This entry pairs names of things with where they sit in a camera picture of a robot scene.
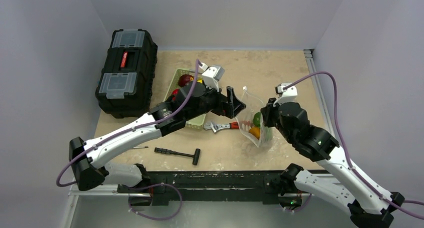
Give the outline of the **clear zip top bag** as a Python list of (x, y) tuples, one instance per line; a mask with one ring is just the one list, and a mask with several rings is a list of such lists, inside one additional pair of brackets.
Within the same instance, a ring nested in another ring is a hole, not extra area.
[(273, 131), (271, 128), (263, 127), (263, 116), (260, 109), (265, 103), (252, 94), (247, 86), (243, 87), (241, 102), (246, 108), (236, 116), (240, 132), (259, 149), (268, 149), (273, 143)]

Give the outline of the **green watermelon toy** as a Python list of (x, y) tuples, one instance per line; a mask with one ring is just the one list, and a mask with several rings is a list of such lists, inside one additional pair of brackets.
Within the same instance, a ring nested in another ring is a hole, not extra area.
[(261, 127), (262, 125), (262, 114), (261, 112), (257, 112), (254, 114), (253, 119), (252, 119), (252, 124), (256, 127)]

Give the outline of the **pale green perforated basket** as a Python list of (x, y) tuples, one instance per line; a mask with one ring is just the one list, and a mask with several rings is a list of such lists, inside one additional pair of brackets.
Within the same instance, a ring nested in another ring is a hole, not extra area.
[[(183, 75), (194, 76), (195, 71), (189, 70), (189, 69), (181, 69), (181, 68), (176, 69), (174, 74), (173, 74), (173, 78), (172, 78), (172, 80), (171, 80), (171, 82), (168, 86), (168, 90), (165, 93), (164, 101), (166, 101), (176, 89), (180, 88), (178, 83), (179, 83), (180, 77), (183, 76)], [(205, 118), (206, 118), (206, 114), (202, 114), (202, 115), (199, 115), (199, 116), (197, 116), (197, 117), (195, 117), (191, 120), (188, 120), (186, 122), (186, 127), (194, 128), (194, 129), (203, 129)]]

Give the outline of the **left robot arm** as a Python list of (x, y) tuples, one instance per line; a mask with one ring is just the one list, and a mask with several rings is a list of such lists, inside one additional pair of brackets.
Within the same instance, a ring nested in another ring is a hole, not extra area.
[(130, 124), (95, 139), (71, 139), (69, 167), (75, 184), (80, 191), (104, 184), (113, 175), (110, 163), (113, 158), (139, 144), (184, 128), (188, 120), (209, 112), (232, 119), (245, 108), (230, 86), (223, 95), (219, 88), (190, 82)]

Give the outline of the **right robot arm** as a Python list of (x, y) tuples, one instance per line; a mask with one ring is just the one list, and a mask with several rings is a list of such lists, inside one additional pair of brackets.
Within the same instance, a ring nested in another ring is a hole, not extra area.
[(261, 108), (263, 126), (275, 127), (302, 156), (333, 175), (339, 185), (324, 181), (299, 165), (290, 164), (282, 173), (281, 186), (288, 192), (313, 193), (349, 214), (358, 228), (388, 228), (392, 213), (405, 201), (376, 183), (349, 157), (346, 149), (327, 130), (314, 126), (307, 112), (291, 100), (270, 98)]

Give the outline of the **dark red apple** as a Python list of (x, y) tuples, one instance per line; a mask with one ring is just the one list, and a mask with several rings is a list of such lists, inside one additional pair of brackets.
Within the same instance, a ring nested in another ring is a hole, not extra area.
[(184, 87), (186, 86), (188, 83), (194, 81), (194, 77), (192, 75), (189, 74), (183, 74), (179, 77), (178, 79), (178, 86), (179, 87)]

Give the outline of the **red tomato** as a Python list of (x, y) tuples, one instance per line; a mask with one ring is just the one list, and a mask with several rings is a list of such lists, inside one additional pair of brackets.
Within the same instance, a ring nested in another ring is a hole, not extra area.
[(176, 96), (178, 94), (178, 92), (179, 92), (179, 89), (175, 89), (171, 94), (172, 94), (172, 96)]

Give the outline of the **black hammer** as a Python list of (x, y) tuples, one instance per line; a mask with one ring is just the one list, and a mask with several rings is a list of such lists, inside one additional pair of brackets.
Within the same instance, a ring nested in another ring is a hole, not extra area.
[(177, 151), (173, 151), (173, 150), (169, 150), (165, 148), (155, 147), (154, 152), (159, 154), (189, 157), (189, 158), (192, 158), (192, 165), (197, 166), (200, 159), (201, 149), (198, 149), (198, 148), (195, 149), (194, 154), (187, 154), (187, 153), (181, 153), (181, 152), (177, 152)]

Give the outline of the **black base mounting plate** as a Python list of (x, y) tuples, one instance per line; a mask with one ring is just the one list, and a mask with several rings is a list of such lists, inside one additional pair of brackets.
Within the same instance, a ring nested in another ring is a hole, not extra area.
[(298, 208), (308, 195), (277, 171), (149, 172), (134, 188), (118, 185), (135, 206), (166, 206), (170, 201), (261, 202)]

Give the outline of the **black plastic toolbox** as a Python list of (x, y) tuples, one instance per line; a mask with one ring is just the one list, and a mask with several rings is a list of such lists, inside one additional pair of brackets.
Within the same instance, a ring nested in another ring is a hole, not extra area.
[(95, 91), (99, 107), (114, 118), (149, 111), (158, 46), (144, 29), (119, 29), (111, 37)]

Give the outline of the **red handled adjustable wrench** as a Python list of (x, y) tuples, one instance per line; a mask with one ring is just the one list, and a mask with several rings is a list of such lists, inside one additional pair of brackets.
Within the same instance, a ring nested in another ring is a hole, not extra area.
[(239, 130), (240, 127), (239, 127), (237, 122), (231, 122), (231, 123), (225, 123), (225, 124), (216, 124), (212, 121), (209, 121), (209, 122), (206, 122), (203, 125), (203, 129), (204, 130), (212, 130), (214, 133), (217, 133), (219, 131), (227, 130), (227, 129)]

